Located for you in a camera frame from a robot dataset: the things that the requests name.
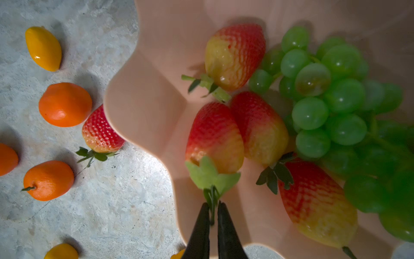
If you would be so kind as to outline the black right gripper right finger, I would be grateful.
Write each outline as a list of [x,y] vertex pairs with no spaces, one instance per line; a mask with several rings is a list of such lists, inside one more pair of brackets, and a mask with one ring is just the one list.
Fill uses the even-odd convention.
[[248,259],[227,205],[221,201],[218,204],[218,258]]

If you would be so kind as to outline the green grape bunch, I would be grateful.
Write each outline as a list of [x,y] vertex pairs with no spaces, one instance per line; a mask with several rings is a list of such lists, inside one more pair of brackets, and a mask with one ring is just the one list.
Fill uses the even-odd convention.
[[315,54],[310,42],[305,27],[291,27],[265,55],[251,89],[267,90],[279,78],[294,103],[286,118],[294,153],[335,180],[357,212],[378,215],[388,233],[412,242],[414,128],[378,118],[399,107],[402,89],[370,79],[359,49],[343,38],[326,39]]

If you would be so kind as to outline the strawberry pair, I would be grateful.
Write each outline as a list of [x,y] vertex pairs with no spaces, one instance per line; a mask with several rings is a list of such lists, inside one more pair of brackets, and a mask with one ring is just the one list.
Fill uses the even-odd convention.
[[103,105],[100,105],[85,121],[82,136],[89,150],[80,147],[76,151],[76,154],[82,157],[77,163],[89,160],[86,167],[90,167],[93,159],[106,161],[110,156],[117,155],[117,151],[126,142],[111,128]]
[[185,151],[185,166],[197,188],[203,191],[215,223],[220,198],[236,185],[244,162],[244,142],[230,108],[208,103],[197,113]]

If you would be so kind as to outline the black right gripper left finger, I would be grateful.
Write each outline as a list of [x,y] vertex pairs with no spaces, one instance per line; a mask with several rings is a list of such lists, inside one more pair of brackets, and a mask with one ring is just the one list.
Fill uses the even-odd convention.
[[209,205],[205,202],[199,211],[193,232],[181,259],[209,259],[209,215]]

